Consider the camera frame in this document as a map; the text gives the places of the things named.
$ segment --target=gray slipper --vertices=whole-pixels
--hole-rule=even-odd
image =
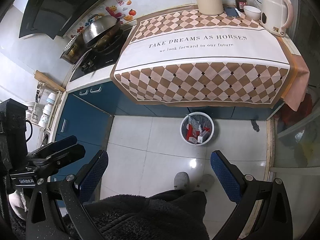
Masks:
[[[182,171],[176,174],[174,177],[173,187],[174,189],[188,190],[190,185],[189,175]]]
[[[207,193],[214,184],[214,177],[210,174],[204,174],[202,180],[199,184],[196,185],[196,190]]]

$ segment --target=pink kettle handle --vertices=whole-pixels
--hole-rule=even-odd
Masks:
[[[284,0],[285,4],[287,5],[288,8],[288,17],[286,22],[284,23],[284,25],[282,26],[283,28],[289,28],[290,25],[293,22],[293,17],[294,17],[294,10],[293,10],[293,6],[290,0]]]

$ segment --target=smartphone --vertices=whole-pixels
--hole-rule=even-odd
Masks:
[[[233,7],[225,7],[224,11],[226,12],[227,16],[229,16],[229,17],[239,17],[236,9]]]

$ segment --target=gas stove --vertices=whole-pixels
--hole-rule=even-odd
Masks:
[[[91,73],[100,68],[113,65],[117,62],[121,49],[129,36],[131,29],[120,29],[112,41],[100,50],[92,49],[87,53],[82,63],[73,73],[70,81],[73,81],[79,77],[82,77],[88,73]]]

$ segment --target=trash can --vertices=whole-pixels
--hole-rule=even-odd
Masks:
[[[206,139],[206,141],[204,141],[203,143],[197,143],[197,144],[194,144],[192,142],[189,142],[187,141],[186,139],[186,136],[187,136],[187,132],[188,132],[188,129],[187,129],[187,125],[189,123],[189,116],[191,116],[193,119],[195,119],[196,121],[198,121],[201,125],[203,123],[207,123],[207,127],[210,128],[210,135],[209,137]],[[210,116],[208,116],[207,114],[205,113],[201,113],[201,112],[194,112],[194,113],[191,113],[189,115],[187,115],[185,118],[183,118],[181,124],[180,124],[180,135],[181,135],[181,138],[187,143],[187,144],[190,144],[190,145],[193,145],[193,146],[201,146],[201,145],[204,145],[206,144],[207,142],[210,141],[210,139],[212,138],[213,136],[213,131],[214,131],[214,124],[213,124],[213,121],[211,119]]]

